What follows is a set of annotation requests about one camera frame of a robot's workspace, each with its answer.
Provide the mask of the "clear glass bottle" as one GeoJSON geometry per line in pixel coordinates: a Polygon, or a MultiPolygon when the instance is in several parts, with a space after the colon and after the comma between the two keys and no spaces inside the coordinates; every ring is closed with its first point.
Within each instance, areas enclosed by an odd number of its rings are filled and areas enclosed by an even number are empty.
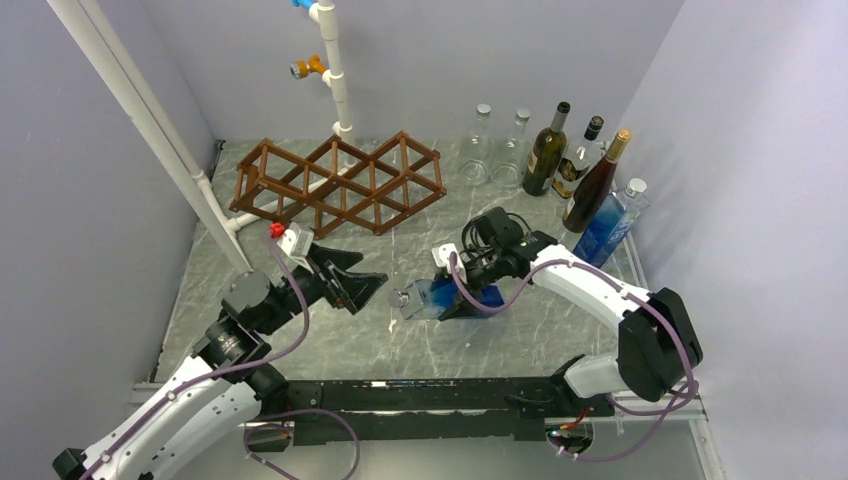
{"type": "Polygon", "coordinates": [[[490,178],[500,187],[514,188],[520,183],[520,167],[526,155],[527,123],[531,113],[527,108],[516,110],[513,123],[495,145],[490,178]]]}
{"type": "Polygon", "coordinates": [[[476,117],[464,135],[459,149],[459,174],[466,185],[479,186],[489,178],[488,124],[491,106],[480,103],[476,117]]]}

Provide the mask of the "blue labelled clear bottle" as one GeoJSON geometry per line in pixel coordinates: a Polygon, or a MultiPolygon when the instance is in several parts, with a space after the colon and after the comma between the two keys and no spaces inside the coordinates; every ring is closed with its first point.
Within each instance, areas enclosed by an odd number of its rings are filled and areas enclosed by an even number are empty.
{"type": "Polygon", "coordinates": [[[573,253],[584,262],[601,268],[648,208],[646,190],[647,183],[634,177],[624,188],[608,194],[573,253]]]}

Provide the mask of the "clear bottle black cap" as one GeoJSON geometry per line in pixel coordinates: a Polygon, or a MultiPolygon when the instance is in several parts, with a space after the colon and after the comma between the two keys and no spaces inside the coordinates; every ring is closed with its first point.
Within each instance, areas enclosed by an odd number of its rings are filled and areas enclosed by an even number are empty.
{"type": "Polygon", "coordinates": [[[551,185],[552,196],[566,203],[576,191],[582,178],[603,156],[598,136],[604,126],[601,116],[593,116],[583,135],[570,140],[551,185]]]}

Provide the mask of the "olive green bottle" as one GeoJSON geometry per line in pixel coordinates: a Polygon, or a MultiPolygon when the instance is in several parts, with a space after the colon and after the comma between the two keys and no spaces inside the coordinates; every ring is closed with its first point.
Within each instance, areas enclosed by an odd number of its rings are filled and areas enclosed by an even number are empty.
{"type": "Polygon", "coordinates": [[[569,102],[559,102],[550,126],[537,134],[529,151],[521,182],[528,195],[540,197],[550,189],[555,171],[567,147],[563,127],[570,111],[569,102]]]}

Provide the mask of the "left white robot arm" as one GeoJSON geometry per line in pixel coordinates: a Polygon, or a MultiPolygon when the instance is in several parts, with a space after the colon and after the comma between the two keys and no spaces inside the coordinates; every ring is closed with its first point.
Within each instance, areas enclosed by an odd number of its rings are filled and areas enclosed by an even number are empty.
{"type": "Polygon", "coordinates": [[[388,280],[351,272],[360,252],[266,241],[282,281],[260,271],[237,277],[170,380],[101,440],[62,451],[52,462],[59,478],[170,479],[238,425],[279,417],[294,393],[271,363],[305,340],[310,306],[325,300],[356,314],[388,280]]]}

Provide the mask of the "dark bottle gold foil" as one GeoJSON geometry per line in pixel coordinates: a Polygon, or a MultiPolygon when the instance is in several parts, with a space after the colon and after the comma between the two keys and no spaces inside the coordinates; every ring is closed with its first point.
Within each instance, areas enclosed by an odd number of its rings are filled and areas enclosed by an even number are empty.
{"type": "Polygon", "coordinates": [[[629,129],[619,130],[604,156],[581,181],[563,214],[563,226],[568,231],[581,233],[588,227],[610,192],[618,162],[631,139],[629,129]]]}

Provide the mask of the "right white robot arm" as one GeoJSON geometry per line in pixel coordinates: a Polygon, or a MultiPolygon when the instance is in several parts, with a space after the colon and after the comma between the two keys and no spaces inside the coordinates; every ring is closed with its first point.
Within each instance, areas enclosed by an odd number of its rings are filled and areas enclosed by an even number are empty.
{"type": "Polygon", "coordinates": [[[483,302],[482,291],[503,278],[514,278],[521,282],[519,291],[529,286],[550,291],[614,333],[614,351],[579,356],[561,368],[562,381],[550,391],[560,413],[574,415],[591,397],[620,391],[648,402],[665,395],[689,401],[696,395],[693,370],[702,361],[703,350],[675,291],[651,292],[611,277],[501,207],[470,220],[461,240],[461,245],[447,243],[431,250],[436,268],[458,289],[455,309],[487,314],[509,309],[515,297],[490,306],[483,302]]]}

